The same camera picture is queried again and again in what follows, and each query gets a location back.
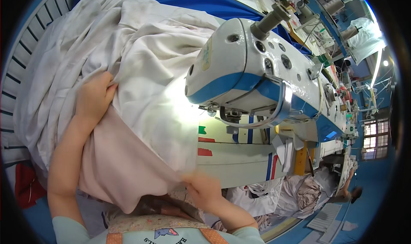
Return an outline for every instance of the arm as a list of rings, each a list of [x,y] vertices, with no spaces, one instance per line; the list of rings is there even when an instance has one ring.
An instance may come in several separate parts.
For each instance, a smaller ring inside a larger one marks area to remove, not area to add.
[[[249,212],[221,196],[221,185],[218,179],[195,172],[183,176],[183,181],[196,206],[218,216],[228,233],[247,226],[258,229],[257,222]]]
[[[353,177],[354,174],[354,169],[351,169],[350,171],[350,176],[348,177],[348,179],[345,181],[344,186],[342,187],[342,193],[344,195],[344,197],[346,197],[348,195],[348,186],[350,185],[351,179]]]
[[[52,218],[66,216],[85,226],[76,201],[81,155],[85,141],[113,100],[117,84],[107,88],[112,78],[105,72],[80,89],[76,113],[54,150],[49,168],[47,200]]]

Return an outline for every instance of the green tape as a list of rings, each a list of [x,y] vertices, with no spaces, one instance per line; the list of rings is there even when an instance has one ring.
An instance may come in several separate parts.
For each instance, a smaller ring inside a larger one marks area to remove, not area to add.
[[[198,126],[198,133],[199,134],[207,134],[205,131],[206,127],[202,127],[201,125]]]

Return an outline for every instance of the machine handle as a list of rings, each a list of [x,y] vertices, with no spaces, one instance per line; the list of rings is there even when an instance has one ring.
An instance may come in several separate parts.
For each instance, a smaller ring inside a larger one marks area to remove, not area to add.
[[[232,123],[227,121],[225,107],[220,106],[221,121],[227,125],[238,128],[263,129],[268,127],[275,127],[276,125],[280,124],[284,119],[286,119],[291,110],[291,99],[293,98],[293,90],[291,88],[291,85],[285,80],[274,76],[271,76],[270,80],[280,83],[280,95],[278,99],[278,104],[270,117],[263,121],[251,124]]]

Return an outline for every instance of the orange strap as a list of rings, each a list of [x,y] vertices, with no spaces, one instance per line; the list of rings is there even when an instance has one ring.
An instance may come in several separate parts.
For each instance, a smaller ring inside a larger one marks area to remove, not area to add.
[[[199,229],[204,237],[211,244],[229,244],[216,230],[214,229]],[[122,233],[107,234],[106,244],[123,244]]]

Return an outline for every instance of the apron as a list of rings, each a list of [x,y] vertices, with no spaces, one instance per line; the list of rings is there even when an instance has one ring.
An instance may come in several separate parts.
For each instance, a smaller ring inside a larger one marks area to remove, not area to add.
[[[106,213],[109,233],[106,244],[122,244],[123,233],[131,231],[155,231],[160,235],[177,235],[174,228],[197,228],[211,244],[229,244],[216,230],[210,229],[202,220],[202,211],[191,210],[192,200],[187,191],[170,193],[167,196],[147,197],[131,214],[119,209]]]

